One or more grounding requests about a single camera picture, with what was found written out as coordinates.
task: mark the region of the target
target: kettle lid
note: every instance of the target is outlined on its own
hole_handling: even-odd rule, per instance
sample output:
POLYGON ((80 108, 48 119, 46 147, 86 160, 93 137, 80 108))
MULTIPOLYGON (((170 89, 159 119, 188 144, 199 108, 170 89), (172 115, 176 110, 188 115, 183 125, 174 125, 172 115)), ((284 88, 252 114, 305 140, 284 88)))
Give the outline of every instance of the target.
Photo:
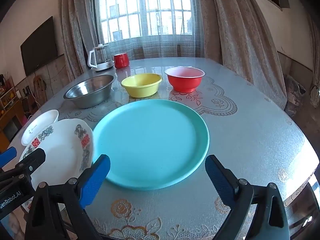
POLYGON ((103 47, 108 47, 109 46, 109 43, 103 45, 102 43, 100 43, 97 47, 94 47, 93 49, 100 49, 100 48, 103 48, 103 47))

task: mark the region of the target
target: blue plate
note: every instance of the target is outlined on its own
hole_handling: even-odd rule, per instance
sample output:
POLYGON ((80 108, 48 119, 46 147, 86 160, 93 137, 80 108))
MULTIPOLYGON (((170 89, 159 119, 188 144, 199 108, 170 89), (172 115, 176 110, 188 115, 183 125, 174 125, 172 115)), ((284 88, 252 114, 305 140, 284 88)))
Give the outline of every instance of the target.
POLYGON ((188 177, 204 160, 209 131, 183 104, 141 100, 107 114, 93 131, 95 162, 110 157, 107 179, 122 187, 151 190, 188 177))

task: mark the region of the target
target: glass kettle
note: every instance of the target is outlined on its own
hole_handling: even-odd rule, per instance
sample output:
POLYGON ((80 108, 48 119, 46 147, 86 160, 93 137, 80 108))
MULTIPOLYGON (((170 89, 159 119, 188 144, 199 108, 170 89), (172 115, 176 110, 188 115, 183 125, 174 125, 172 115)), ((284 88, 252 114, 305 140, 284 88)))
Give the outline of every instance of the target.
POLYGON ((113 67, 109 44, 99 44, 98 47, 95 47, 90 51, 88 56, 88 66, 92 67, 95 71, 113 67))

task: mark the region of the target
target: stainless steel bowl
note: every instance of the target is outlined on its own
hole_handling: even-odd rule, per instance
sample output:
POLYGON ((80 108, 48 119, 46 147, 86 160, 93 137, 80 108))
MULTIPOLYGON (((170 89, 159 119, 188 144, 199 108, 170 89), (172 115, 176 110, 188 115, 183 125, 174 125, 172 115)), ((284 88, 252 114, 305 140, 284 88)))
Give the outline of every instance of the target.
POLYGON ((101 75, 89 78, 69 89, 63 98, 72 101, 79 108, 89 108, 102 103, 110 96, 112 75, 101 75))

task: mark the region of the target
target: television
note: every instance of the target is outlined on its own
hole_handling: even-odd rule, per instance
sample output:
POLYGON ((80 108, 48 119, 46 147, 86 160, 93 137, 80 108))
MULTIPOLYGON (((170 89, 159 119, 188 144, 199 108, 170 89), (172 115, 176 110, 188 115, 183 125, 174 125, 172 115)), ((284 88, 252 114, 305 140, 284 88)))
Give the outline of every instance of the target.
POLYGON ((57 58, 53 17, 42 23, 20 46, 26 76, 57 58))

